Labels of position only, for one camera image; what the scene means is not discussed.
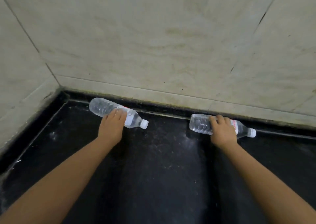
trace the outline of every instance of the black floor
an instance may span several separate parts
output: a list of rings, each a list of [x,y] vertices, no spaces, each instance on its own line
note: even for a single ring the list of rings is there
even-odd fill
[[[62,93],[2,157],[1,170],[10,172],[1,186],[1,210],[96,137],[101,118],[85,102],[92,98]],[[183,117],[194,112],[112,100]],[[64,223],[267,223],[230,162],[210,144],[209,136],[190,131],[187,119],[139,114],[149,121],[148,128],[124,129],[122,141],[103,160]],[[245,123],[263,130],[314,135]],[[243,138],[239,143],[316,208],[315,140],[258,132],[256,138]]]

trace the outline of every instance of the clear plastic bottle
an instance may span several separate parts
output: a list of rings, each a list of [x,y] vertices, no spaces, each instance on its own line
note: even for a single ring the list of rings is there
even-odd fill
[[[108,115],[115,108],[123,109],[127,112],[125,127],[127,128],[141,127],[142,129],[147,128],[148,121],[145,119],[142,119],[139,116],[139,114],[133,109],[126,108],[122,105],[119,105],[117,103],[114,103],[104,98],[94,98],[89,103],[90,111],[100,117],[103,117],[104,115]]]
[[[231,125],[235,127],[237,138],[250,137],[254,138],[257,134],[255,129],[247,128],[240,121],[231,120]],[[212,135],[212,126],[209,116],[206,114],[192,114],[189,128],[192,131]]]

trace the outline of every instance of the tiled wall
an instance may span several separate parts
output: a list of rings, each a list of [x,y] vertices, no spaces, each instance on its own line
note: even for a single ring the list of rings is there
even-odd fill
[[[316,0],[7,0],[61,85],[316,126]]]
[[[0,153],[57,88],[45,62],[0,0]]]

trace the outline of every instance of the water bottle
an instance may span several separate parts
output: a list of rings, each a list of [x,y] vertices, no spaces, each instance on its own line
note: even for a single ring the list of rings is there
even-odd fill
[[[254,138],[257,134],[255,129],[247,128],[240,121],[230,120],[230,123],[235,128],[237,138],[242,138],[246,136],[250,138]],[[198,133],[209,134],[209,135],[213,134],[212,126],[210,123],[210,117],[206,114],[192,114],[189,128],[192,131],[195,131]]]
[[[138,113],[130,108],[126,108],[122,105],[109,101],[103,98],[94,98],[89,103],[89,109],[92,113],[103,117],[104,115],[108,115],[112,112],[113,109],[123,109],[127,112],[127,117],[124,126],[127,128],[135,128],[141,127],[142,129],[146,129],[148,126],[148,121],[142,119]]]

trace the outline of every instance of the white bottle cap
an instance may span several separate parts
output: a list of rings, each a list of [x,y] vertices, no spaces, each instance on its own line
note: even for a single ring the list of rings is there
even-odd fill
[[[141,127],[142,129],[146,129],[147,126],[148,126],[148,123],[149,123],[149,122],[148,122],[147,120],[143,119],[142,122],[140,123],[140,127]]]
[[[257,135],[257,131],[253,128],[250,129],[250,135],[248,137],[254,138]]]

